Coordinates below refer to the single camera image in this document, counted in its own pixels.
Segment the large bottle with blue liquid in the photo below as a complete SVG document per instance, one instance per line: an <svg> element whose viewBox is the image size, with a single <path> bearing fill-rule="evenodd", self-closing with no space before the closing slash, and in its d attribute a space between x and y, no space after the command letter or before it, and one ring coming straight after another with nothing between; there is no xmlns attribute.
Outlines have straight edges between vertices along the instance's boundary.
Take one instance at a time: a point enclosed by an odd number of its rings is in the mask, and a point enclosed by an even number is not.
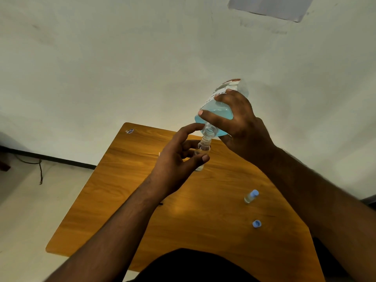
<svg viewBox="0 0 376 282"><path fill-rule="evenodd" d="M208 110L220 117L223 117L226 119L232 119L233 113L229 105L216 101L214 99L216 95L225 94L227 89L236 90L242 95L244 95L246 98L249 95L249 91L248 91L245 80L242 80L242 79L228 80L222 83L221 85L219 85L219 87L217 87L214 90L214 92L210 95L209 99L207 99L207 101L200 108L200 110ZM196 115L194 119L196 123L205 124L205 127L203 128L203 130L201 130L203 137L212 139L214 137L224 136L227 134L223 130L218 129L214 125L200 118L199 115Z"/></svg>

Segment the person's right hand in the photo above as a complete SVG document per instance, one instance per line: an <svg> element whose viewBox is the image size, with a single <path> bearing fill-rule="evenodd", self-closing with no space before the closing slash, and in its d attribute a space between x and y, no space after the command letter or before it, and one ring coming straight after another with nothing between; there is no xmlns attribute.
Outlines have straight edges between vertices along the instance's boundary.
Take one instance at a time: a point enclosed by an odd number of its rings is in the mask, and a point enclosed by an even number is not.
<svg viewBox="0 0 376 282"><path fill-rule="evenodd" d="M225 103L225 94L216 95L214 99ZM223 130L227 135L221 136L221 141L232 152L261 169L273 157L277 147L261 118L253 113L249 100L246 104L230 108L233 113L232 128Z"/></svg>

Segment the person's left forearm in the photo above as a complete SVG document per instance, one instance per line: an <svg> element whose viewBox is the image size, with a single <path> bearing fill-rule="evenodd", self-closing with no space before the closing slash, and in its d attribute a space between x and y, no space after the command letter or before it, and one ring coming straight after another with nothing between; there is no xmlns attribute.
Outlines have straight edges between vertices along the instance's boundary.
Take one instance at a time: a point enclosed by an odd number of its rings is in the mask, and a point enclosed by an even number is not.
<svg viewBox="0 0 376 282"><path fill-rule="evenodd" d="M149 175L100 230L44 282L122 280L153 212L170 189L168 180Z"/></svg>

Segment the person's black clothing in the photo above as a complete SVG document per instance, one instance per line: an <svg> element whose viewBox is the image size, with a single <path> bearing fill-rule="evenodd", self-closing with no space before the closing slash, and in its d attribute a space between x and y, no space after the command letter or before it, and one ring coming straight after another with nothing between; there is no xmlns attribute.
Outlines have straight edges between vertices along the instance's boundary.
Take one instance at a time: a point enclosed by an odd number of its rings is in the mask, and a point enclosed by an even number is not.
<svg viewBox="0 0 376 282"><path fill-rule="evenodd" d="M317 237L313 237L313 244L326 282L355 282ZM221 256L185 248L160 256L131 281L261 282Z"/></svg>

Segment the small clear plastic bottle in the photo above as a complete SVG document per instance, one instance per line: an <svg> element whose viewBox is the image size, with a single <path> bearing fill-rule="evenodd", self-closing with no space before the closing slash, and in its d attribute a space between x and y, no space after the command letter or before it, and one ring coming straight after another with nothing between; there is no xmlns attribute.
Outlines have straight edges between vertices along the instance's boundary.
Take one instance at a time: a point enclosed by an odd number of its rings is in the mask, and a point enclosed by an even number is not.
<svg viewBox="0 0 376 282"><path fill-rule="evenodd" d="M195 150L195 155L197 154L208 154L210 152L210 144L212 139L203 136L200 142L198 143L198 148Z"/></svg>

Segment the person's left hand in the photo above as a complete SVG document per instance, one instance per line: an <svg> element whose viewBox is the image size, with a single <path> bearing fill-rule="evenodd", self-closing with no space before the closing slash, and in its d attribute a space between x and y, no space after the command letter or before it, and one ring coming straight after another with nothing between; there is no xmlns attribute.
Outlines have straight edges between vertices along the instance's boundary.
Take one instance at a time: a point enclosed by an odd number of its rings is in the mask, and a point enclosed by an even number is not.
<svg viewBox="0 0 376 282"><path fill-rule="evenodd" d="M195 149L182 150L182 143L188 136L204 128L204 124L192 123L179 129L161 151L157 162L148 176L147 182L152 186L159 202L177 191L192 174L183 171L184 161L195 154Z"/></svg>

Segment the grey sheet on wall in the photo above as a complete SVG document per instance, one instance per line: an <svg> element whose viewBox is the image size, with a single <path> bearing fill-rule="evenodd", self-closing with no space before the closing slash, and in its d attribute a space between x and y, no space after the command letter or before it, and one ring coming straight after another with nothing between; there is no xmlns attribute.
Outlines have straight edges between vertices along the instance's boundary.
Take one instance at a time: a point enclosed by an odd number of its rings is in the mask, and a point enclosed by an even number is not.
<svg viewBox="0 0 376 282"><path fill-rule="evenodd" d="M313 0L229 0L228 8L300 23Z"/></svg>

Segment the person's right forearm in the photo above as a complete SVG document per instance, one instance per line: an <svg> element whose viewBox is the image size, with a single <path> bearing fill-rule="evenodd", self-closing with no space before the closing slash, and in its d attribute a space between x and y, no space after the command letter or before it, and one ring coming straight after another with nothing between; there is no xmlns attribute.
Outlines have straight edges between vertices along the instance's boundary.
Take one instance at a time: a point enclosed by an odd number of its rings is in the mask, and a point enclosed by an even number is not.
<svg viewBox="0 0 376 282"><path fill-rule="evenodd" d="M357 282L376 282L376 211L273 144L255 165Z"/></svg>

